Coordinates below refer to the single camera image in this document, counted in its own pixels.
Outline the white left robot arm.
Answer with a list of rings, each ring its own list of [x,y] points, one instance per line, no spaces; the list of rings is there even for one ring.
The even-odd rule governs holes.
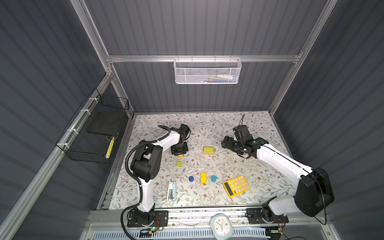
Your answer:
[[[153,211],[155,202],[153,199],[153,180],[161,168],[163,152],[171,150],[172,155],[184,155],[189,149],[186,140],[191,130],[189,126],[181,124],[179,128],[169,128],[159,125],[167,133],[155,140],[142,140],[134,147],[126,157],[125,168],[127,173],[138,183],[139,212],[148,215]]]

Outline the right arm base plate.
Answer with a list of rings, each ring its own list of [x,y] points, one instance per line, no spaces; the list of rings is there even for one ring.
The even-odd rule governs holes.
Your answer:
[[[287,224],[287,215],[275,215],[267,208],[248,208],[245,217],[250,224]]]

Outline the long green block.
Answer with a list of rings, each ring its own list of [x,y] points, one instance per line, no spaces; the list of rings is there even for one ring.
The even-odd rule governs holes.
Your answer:
[[[206,153],[213,153],[214,152],[214,148],[213,147],[204,147],[203,151],[206,152]]]

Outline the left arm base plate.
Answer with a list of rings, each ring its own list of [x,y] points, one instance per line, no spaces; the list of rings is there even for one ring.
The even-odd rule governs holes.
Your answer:
[[[128,213],[126,226],[128,228],[138,227],[166,227],[168,225],[168,211],[152,211],[144,213],[132,210]]]

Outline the natural wood block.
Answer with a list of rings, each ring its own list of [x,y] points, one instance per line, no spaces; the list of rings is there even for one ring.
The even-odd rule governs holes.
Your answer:
[[[215,152],[203,152],[203,155],[209,155],[209,156],[212,156],[212,155],[214,155],[215,154]]]

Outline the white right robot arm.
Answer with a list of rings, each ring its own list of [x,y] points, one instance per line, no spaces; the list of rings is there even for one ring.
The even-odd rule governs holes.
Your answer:
[[[239,157],[249,157],[271,165],[288,178],[296,188],[295,194],[274,197],[263,203],[261,217],[266,223],[273,223],[285,214],[303,213],[315,217],[334,200],[332,185],[328,173],[322,169],[313,169],[281,153],[263,138],[253,138],[248,127],[239,125],[233,129],[234,136],[226,136],[221,142],[222,148],[236,153]]]

